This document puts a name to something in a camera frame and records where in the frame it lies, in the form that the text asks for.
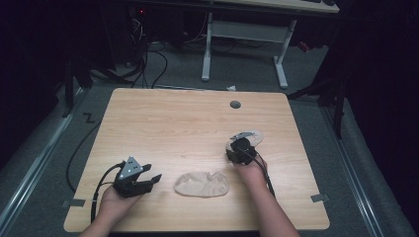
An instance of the table top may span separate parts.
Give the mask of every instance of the table top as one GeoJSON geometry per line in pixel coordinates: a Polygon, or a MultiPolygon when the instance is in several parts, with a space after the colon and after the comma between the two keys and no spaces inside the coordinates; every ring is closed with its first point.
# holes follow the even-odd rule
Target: table top
{"type": "Polygon", "coordinates": [[[302,0],[214,0],[214,2],[284,8],[290,10],[311,11],[319,13],[339,12],[339,7],[336,4],[333,6],[328,6],[323,2],[313,3],[302,0]]]}
{"type": "MultiPolygon", "coordinates": [[[[103,174],[133,156],[152,164],[139,181],[162,174],[116,231],[257,230],[254,206],[227,160],[225,145],[234,134],[257,129],[264,139],[256,150],[267,161],[277,200],[297,229],[325,229],[329,219],[318,195],[286,95],[281,93],[117,89],[101,127],[64,228],[80,232],[90,223],[93,192],[103,174]],[[231,101],[241,104],[239,109],[231,101]],[[175,181],[190,172],[219,172],[230,190],[222,197],[183,197],[175,181]]],[[[110,173],[111,182],[118,171],[110,173]]]]}

